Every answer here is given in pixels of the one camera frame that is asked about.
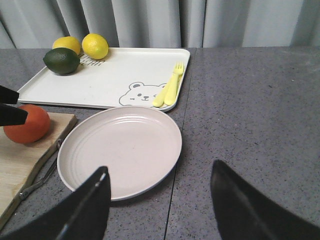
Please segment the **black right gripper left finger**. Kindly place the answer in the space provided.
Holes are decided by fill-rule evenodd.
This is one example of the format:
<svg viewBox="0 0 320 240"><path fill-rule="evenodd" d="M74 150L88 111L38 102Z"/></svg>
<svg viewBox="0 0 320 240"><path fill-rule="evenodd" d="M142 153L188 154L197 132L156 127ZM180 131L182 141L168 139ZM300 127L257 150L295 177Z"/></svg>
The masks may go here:
<svg viewBox="0 0 320 240"><path fill-rule="evenodd" d="M102 240L111 204L108 168L99 167L57 206L2 240Z"/></svg>

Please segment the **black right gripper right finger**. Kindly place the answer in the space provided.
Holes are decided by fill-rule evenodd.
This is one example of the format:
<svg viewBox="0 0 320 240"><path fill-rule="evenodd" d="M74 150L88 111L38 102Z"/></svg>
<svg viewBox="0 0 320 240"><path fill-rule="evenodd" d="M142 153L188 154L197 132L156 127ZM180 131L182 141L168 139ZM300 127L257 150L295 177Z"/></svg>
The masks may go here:
<svg viewBox="0 0 320 240"><path fill-rule="evenodd" d="M213 210L223 240L318 240L320 228L281 207L215 160L210 180Z"/></svg>

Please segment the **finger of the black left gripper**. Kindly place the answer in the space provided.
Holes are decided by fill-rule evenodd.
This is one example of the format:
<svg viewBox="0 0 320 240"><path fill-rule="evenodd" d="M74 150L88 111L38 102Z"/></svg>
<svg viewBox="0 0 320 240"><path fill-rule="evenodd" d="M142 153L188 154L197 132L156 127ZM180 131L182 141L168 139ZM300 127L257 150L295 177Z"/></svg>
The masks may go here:
<svg viewBox="0 0 320 240"><path fill-rule="evenodd" d="M23 125L26 122L28 112L18 107L0 104L0 126Z"/></svg>
<svg viewBox="0 0 320 240"><path fill-rule="evenodd" d="M0 86L0 103L1 104L16 104L19 99L19 93L7 87Z"/></svg>

